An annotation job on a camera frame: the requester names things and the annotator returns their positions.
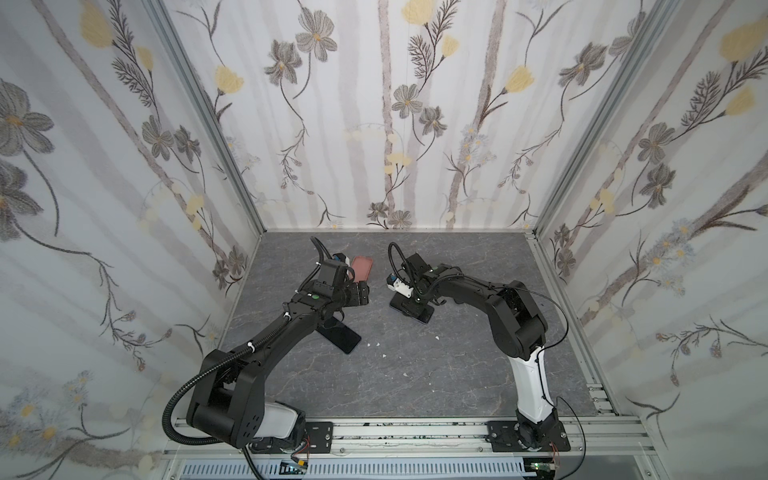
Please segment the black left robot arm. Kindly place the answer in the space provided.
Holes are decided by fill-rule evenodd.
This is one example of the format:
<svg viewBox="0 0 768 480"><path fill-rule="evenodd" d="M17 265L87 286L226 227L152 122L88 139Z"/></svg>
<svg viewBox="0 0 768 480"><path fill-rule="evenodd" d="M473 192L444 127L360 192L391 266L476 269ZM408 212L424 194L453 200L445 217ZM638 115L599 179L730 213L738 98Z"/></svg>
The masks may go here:
<svg viewBox="0 0 768 480"><path fill-rule="evenodd" d="M343 309L366 305L368 295L367 284L355 278L342 255L319 260L264 330L229 352L214 350L203 359L199 373L168 401L161 417L165 435L180 445L225 443L237 449L260 438L294 436L302 412L269 402L267 379L314 332L351 353L361 336L343 323Z"/></svg>

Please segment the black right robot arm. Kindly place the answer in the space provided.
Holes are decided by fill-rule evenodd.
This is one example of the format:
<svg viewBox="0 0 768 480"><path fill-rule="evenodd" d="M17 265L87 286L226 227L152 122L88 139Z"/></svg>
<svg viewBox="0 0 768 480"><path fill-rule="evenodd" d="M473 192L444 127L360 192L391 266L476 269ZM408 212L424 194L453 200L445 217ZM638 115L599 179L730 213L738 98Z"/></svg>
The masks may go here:
<svg viewBox="0 0 768 480"><path fill-rule="evenodd" d="M422 323L428 323L434 307L446 299L487 316L494 344L511 361L517 398L511 431L489 428L489 440L497 451L571 449L545 375L548 323L535 294L522 282L480 280L455 266L432 267L413 254L393 269L386 283L394 292L390 306Z"/></svg>

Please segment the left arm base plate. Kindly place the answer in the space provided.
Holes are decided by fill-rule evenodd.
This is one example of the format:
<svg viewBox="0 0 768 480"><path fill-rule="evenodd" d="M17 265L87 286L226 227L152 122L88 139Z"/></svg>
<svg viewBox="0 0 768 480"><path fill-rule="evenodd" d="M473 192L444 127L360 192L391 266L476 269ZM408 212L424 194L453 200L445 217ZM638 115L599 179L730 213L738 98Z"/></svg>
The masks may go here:
<svg viewBox="0 0 768 480"><path fill-rule="evenodd" d="M248 445L254 454L329 454L332 448L334 423L307 422L297 425L295 431L284 439L274 437L257 438Z"/></svg>

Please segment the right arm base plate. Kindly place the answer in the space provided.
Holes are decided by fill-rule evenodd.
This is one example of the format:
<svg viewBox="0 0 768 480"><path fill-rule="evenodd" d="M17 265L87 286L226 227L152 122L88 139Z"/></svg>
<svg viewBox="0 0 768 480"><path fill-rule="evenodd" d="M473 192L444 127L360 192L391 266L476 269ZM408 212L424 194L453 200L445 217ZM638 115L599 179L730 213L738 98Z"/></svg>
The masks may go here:
<svg viewBox="0 0 768 480"><path fill-rule="evenodd" d="M569 437L557 422L533 425L518 421L489 421L486 440L495 453L556 453L570 452Z"/></svg>

